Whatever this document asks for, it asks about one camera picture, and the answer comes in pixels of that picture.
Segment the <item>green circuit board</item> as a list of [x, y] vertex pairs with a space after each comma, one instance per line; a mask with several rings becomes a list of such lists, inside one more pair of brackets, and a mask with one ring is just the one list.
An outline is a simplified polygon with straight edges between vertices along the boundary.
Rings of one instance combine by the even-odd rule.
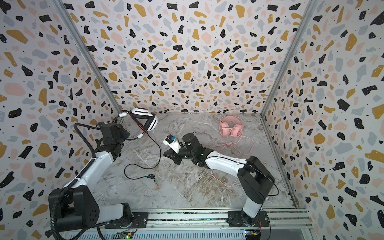
[[132, 240], [134, 237], [134, 232], [117, 232], [113, 236], [113, 240]]

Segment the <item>pink headphones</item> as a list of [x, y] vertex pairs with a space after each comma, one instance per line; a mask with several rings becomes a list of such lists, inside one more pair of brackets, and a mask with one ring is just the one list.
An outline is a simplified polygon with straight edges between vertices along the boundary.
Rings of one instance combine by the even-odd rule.
[[240, 138], [243, 135], [244, 122], [236, 116], [225, 116], [220, 119], [219, 132], [222, 137]]

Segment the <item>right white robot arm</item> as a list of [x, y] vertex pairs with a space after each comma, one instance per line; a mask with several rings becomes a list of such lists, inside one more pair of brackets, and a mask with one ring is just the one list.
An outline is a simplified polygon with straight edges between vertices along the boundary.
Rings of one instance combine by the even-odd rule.
[[236, 177], [247, 200], [240, 211], [240, 219], [233, 222], [228, 219], [228, 223], [239, 227], [251, 227], [258, 223], [257, 214], [275, 186], [275, 178], [257, 157], [239, 159], [220, 154], [203, 147], [194, 133], [184, 135], [181, 143], [175, 136], [168, 135], [163, 143], [169, 147], [164, 157], [176, 165], [180, 165], [182, 160], [191, 160], [198, 167], [219, 170]]

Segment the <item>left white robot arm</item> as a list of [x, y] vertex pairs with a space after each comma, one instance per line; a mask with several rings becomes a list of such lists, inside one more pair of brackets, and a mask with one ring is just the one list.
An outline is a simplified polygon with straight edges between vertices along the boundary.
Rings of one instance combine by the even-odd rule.
[[99, 206], [93, 196], [97, 182], [121, 155], [124, 141], [130, 134], [117, 123], [100, 122], [95, 129], [102, 133], [97, 148], [81, 137], [91, 150], [91, 160], [72, 181], [49, 194], [50, 225], [56, 240], [62, 239], [61, 232], [78, 230], [82, 234], [107, 224], [121, 228], [133, 224], [134, 216], [127, 203]]

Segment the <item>white black headphones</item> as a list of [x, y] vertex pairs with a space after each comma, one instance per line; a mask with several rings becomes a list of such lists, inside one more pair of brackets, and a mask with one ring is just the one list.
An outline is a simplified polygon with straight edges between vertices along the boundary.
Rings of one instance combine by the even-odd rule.
[[120, 113], [118, 118], [124, 118], [126, 116], [130, 116], [142, 130], [141, 134], [137, 135], [135, 138], [127, 139], [127, 141], [134, 141], [142, 138], [148, 132], [153, 131], [159, 122], [155, 113], [151, 113], [149, 110], [143, 108], [134, 108], [127, 113]]

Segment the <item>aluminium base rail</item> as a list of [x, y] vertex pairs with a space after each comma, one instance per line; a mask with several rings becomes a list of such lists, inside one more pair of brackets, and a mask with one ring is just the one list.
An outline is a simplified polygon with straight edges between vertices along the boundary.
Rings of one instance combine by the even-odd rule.
[[134, 226], [101, 227], [102, 236], [113, 240], [117, 232], [134, 232], [133, 240], [315, 240], [308, 213], [304, 209], [262, 209], [258, 223], [235, 226], [228, 219], [240, 219], [240, 210], [153, 209], [133, 211]]

